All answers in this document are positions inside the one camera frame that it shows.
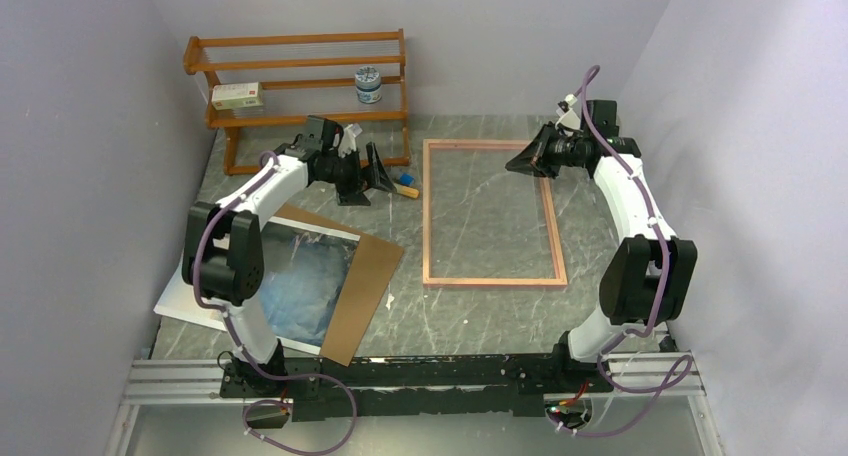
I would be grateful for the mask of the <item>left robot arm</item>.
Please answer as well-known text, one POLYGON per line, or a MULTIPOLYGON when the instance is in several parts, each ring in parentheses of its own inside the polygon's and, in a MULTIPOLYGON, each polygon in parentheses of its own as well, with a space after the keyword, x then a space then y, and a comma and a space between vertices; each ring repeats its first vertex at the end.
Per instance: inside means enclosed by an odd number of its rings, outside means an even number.
POLYGON ((315 182, 332 185, 341 206, 369 205, 370 189, 395 192, 376 144, 360 146, 360 133, 356 124, 310 116, 293 142, 261 153, 258 172, 239 189, 189 209, 182 279, 199 307, 220 314, 236 359, 249 366, 247 383, 262 396, 277 394, 288 376, 282 343, 256 296, 264 278, 261 231, 315 182))

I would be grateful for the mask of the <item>mountain landscape photo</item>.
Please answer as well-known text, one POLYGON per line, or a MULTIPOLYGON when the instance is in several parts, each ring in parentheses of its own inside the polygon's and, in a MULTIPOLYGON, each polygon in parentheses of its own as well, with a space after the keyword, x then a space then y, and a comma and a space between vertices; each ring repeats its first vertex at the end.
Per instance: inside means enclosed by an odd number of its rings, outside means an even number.
POLYGON ((360 237, 281 217, 261 236, 264 278, 256 296, 268 325, 285 348, 317 355, 360 237))

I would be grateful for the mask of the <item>pink picture frame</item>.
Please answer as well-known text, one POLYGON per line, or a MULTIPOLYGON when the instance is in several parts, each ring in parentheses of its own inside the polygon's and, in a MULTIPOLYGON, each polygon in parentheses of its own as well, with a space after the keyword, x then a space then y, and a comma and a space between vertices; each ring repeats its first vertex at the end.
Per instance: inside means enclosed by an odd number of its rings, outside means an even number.
POLYGON ((432 161, 435 150, 521 150, 529 144, 522 140, 472 140, 472 139, 424 139, 421 160, 422 202, 422 284, 427 287, 482 287, 482 288, 526 288, 533 286, 563 288, 568 285, 565 257, 561 246, 552 188, 548 179, 536 179, 547 237, 553 264, 552 278, 482 278, 482 277, 434 277, 431 274, 431 231, 432 231, 432 161))

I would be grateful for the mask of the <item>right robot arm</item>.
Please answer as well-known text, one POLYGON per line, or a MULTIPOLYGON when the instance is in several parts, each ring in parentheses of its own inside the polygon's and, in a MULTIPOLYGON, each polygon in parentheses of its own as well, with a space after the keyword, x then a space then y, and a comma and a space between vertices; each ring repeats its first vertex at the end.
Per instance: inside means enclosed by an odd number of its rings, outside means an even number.
POLYGON ((619 134, 616 102, 566 96, 556 121, 544 124, 505 165, 509 172, 547 179, 563 167, 587 172, 609 207, 619 241, 601 277, 596 308, 567 333, 569 353, 549 366, 553 384, 572 391, 587 379, 587 363, 614 342, 680 315, 698 252, 658 209, 637 142, 619 134))

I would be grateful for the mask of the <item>clear acrylic sheet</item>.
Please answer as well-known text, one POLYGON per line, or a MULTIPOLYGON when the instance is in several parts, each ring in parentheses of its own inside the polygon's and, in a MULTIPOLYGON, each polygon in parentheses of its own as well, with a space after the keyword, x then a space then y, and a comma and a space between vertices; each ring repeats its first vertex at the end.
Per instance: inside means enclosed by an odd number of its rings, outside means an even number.
POLYGON ((505 169, 521 150, 432 153, 434 277, 554 276, 539 178, 505 169))

